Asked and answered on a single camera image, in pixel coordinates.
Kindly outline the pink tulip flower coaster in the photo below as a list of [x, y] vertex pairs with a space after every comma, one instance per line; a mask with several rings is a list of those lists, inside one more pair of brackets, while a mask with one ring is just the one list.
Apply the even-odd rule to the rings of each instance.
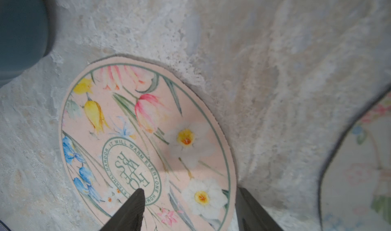
[[62, 159], [100, 226], [142, 189], [144, 231], [226, 231], [236, 174], [206, 104], [167, 69], [126, 57], [88, 65], [63, 103]]

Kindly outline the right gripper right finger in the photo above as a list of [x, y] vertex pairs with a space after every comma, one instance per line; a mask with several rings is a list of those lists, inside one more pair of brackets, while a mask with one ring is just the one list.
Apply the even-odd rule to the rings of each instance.
[[240, 231], [283, 231], [247, 189], [237, 188], [235, 206]]

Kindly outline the teal plastic storage box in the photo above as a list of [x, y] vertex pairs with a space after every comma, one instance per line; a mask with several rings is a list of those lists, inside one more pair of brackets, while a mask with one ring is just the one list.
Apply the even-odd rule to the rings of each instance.
[[1, 0], [1, 86], [38, 63], [48, 41], [44, 0]]

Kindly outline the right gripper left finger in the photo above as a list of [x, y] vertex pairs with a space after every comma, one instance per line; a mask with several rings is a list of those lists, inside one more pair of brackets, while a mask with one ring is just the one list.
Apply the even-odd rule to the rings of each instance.
[[100, 231], [140, 231], [145, 211], [144, 190], [137, 189]]

